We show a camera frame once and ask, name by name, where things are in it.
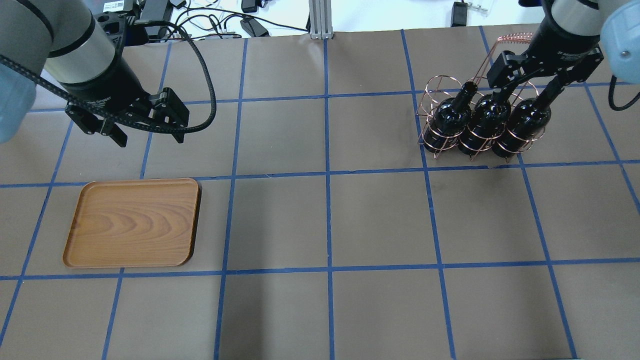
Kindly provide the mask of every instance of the black bottle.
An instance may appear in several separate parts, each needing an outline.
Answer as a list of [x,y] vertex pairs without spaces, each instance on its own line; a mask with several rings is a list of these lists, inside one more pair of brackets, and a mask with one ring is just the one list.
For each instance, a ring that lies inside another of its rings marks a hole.
[[442,101],[433,113],[431,126],[424,132],[424,148],[434,154],[438,154],[451,148],[456,135],[471,119],[469,103],[476,94],[477,85],[467,81],[462,85],[456,97],[450,97]]
[[491,146],[502,125],[511,114],[510,91],[482,96],[471,113],[469,125],[458,137],[458,149],[471,157]]
[[492,150],[497,156],[510,159],[549,123],[551,120],[549,105],[564,90],[555,85],[547,86],[537,98],[523,100],[513,110],[507,120],[505,131],[492,145]]

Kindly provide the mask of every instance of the light blue joint cap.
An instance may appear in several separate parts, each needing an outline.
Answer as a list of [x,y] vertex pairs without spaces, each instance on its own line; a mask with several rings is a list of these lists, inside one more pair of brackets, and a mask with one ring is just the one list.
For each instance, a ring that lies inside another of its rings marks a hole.
[[620,80],[640,84],[640,0],[614,11],[602,26],[600,41],[613,74]]
[[31,80],[0,64],[0,143],[18,132],[35,98],[36,85]]

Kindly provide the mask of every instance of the brown wooden board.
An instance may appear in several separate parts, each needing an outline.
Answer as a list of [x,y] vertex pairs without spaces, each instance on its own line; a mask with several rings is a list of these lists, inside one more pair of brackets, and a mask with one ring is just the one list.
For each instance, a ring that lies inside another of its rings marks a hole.
[[193,253],[199,206],[194,179],[88,183],[63,262],[70,268],[183,264]]

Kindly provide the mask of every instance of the metal post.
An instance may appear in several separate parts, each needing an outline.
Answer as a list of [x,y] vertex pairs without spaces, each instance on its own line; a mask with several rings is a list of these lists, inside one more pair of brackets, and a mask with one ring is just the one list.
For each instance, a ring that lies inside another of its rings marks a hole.
[[309,0],[311,38],[333,38],[331,25],[331,0]]

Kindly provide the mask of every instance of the wood grain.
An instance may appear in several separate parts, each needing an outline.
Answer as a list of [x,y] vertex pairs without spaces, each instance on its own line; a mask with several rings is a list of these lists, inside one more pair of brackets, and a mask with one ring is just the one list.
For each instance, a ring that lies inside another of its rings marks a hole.
[[193,252],[194,179],[97,181],[80,193],[63,262],[70,268],[177,266]]

